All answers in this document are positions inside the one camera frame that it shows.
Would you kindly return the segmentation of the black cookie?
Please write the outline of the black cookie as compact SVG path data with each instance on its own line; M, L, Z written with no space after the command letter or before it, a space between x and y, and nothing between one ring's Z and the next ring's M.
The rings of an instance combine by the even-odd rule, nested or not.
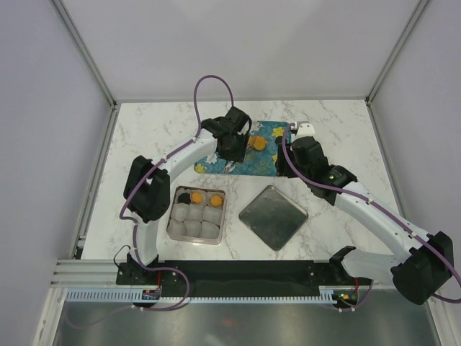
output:
M189 205L191 203L191 197L189 193L182 193L177 198L178 203L183 203Z

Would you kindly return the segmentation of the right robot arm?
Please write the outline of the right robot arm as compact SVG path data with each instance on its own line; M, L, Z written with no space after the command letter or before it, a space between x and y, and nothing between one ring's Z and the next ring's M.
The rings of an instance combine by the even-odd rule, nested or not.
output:
M301 179L317 198L355 218L391 251L386 255L344 247L329 266L332 281L343 285L354 277L375 280L393 285L404 298L421 305L437 297L450 278L460 279L448 235L430 234L385 207L350 171L329 164L314 138L288 143L279 136L275 143L278 176Z

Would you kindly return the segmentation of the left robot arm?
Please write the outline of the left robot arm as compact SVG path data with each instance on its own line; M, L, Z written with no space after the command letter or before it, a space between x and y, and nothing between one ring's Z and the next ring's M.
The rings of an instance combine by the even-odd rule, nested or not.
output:
M131 256L136 261L133 277L152 283L158 274L158 223L171 203L171 183L195 162L216 153L221 159L244 160L252 120L242 110L230 107L224 116L198 120L197 132L158 161L136 157L123 190L125 203L119 214L133 222Z

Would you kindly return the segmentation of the orange cookie small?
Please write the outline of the orange cookie small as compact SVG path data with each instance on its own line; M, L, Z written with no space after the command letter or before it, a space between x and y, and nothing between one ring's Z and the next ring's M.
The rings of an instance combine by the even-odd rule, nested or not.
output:
M195 204L200 204L202 202L202 195L199 192L193 192L191 194L191 201Z

